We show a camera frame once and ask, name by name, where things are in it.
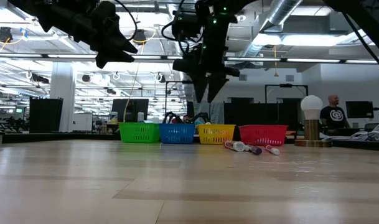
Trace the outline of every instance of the wooden surface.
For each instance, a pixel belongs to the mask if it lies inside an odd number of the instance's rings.
[[[379,223],[379,152],[52,141],[0,147],[0,223]]]

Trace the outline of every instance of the white globe lamp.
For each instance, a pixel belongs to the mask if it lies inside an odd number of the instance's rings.
[[[307,96],[301,101],[301,109],[306,120],[319,120],[323,102],[318,96]]]
[[[301,101],[301,109],[306,117],[304,123],[304,139],[297,139],[296,146],[332,147],[329,141],[321,141],[319,137],[319,115],[323,107],[322,100],[317,96],[307,96]]]

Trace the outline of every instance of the red basket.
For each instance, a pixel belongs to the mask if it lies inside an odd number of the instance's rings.
[[[240,126],[241,141],[255,146],[282,146],[286,138],[285,125],[245,125]]]

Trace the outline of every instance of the wall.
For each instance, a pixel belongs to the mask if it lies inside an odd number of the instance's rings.
[[[238,78],[229,78],[230,81],[218,92],[213,102],[227,101],[230,97],[254,98],[254,102],[264,103],[264,86],[285,84],[286,75],[294,75],[291,84],[301,85],[302,75],[294,68],[278,69],[279,77],[274,77],[275,69],[265,71],[264,69],[244,69],[242,74],[247,75],[247,81],[239,81]],[[275,103],[277,98],[303,98],[304,94],[297,88],[268,87],[268,103]]]
[[[340,107],[347,114],[346,101],[373,101],[379,107],[379,66],[378,65],[316,65],[302,74],[302,80],[310,87],[310,94],[322,99],[328,105],[327,97],[337,94]],[[374,119],[349,119],[364,127],[366,123],[379,123],[379,111]]]

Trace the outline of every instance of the lamp base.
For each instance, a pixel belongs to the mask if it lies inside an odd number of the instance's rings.
[[[296,140],[295,146],[300,147],[332,147],[331,141]]]

